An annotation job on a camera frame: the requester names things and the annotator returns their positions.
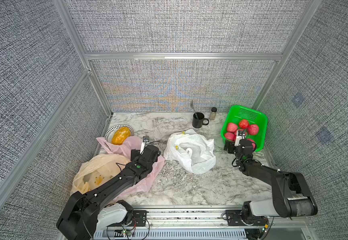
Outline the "beige plastic bag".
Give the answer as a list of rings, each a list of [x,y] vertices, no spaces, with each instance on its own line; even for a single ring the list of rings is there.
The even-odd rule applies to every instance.
[[[100,154],[83,163],[72,182],[70,195],[85,194],[117,176],[130,160],[118,154]]]

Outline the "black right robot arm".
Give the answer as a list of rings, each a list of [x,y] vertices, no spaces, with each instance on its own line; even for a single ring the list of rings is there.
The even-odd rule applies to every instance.
[[[272,188],[272,197],[267,200],[247,201],[241,210],[246,223],[260,217],[304,217],[318,213],[313,194],[301,173],[289,173],[263,165],[254,159],[255,147],[249,139],[238,144],[227,140],[225,150],[234,154],[232,166],[245,176],[258,179]]]

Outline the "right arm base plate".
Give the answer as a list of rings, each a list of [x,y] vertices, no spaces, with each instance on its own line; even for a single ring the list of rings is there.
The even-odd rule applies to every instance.
[[[265,226],[269,223],[268,218],[253,216],[250,212],[244,210],[226,210],[225,217],[228,226]]]

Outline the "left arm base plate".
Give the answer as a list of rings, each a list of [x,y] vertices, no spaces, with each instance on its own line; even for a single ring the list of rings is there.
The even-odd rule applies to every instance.
[[[147,211],[134,210],[127,212],[125,218],[120,223],[107,225],[108,227],[145,227]]]

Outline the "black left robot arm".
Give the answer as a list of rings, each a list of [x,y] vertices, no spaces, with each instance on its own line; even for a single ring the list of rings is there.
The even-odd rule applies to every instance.
[[[99,224],[99,214],[115,197],[143,180],[153,170],[160,156],[159,148],[146,146],[141,154],[132,150],[133,159],[121,172],[100,187],[85,194],[73,193],[57,223],[57,229],[68,240],[90,240]]]

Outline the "pink plastic bag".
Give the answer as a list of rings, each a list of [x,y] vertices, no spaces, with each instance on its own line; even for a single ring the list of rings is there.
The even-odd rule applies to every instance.
[[[131,159],[131,151],[132,150],[140,150],[142,145],[142,139],[137,136],[131,136],[128,137],[122,145],[113,145],[106,141],[104,137],[96,138],[96,140],[99,142],[101,147],[105,150],[108,154],[118,154],[127,157],[129,160]],[[134,194],[134,193],[147,193],[151,189],[153,182],[155,181],[158,174],[161,172],[161,170],[164,167],[164,157],[159,156],[157,159],[157,162],[155,162],[152,167],[153,170],[151,173],[148,174],[146,178],[138,182],[136,185],[126,189],[123,191],[120,195],[118,195],[115,200],[120,200],[124,196]]]

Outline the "white plastic bag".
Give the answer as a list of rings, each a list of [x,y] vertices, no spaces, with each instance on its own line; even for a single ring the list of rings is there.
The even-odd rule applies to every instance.
[[[201,175],[211,170],[217,157],[214,154],[215,141],[207,139],[195,130],[172,134],[168,140],[163,157],[177,161],[186,171]]]

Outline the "pink red apple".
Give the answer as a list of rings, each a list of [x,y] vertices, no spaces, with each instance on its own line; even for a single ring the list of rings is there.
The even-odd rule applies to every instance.
[[[234,142],[236,140],[236,135],[234,133],[227,132],[224,134],[224,137],[229,140]]]

